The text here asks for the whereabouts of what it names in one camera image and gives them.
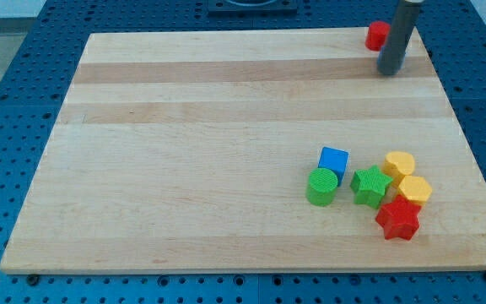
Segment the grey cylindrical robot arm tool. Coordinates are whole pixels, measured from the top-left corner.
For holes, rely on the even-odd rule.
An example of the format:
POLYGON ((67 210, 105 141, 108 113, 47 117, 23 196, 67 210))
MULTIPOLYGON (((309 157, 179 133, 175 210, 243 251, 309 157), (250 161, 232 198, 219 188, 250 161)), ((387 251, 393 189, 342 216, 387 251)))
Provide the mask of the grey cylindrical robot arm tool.
POLYGON ((385 45, 377 59, 377 70, 386 76, 396 75, 402 68, 408 43, 424 0, 399 0, 392 18, 385 45))

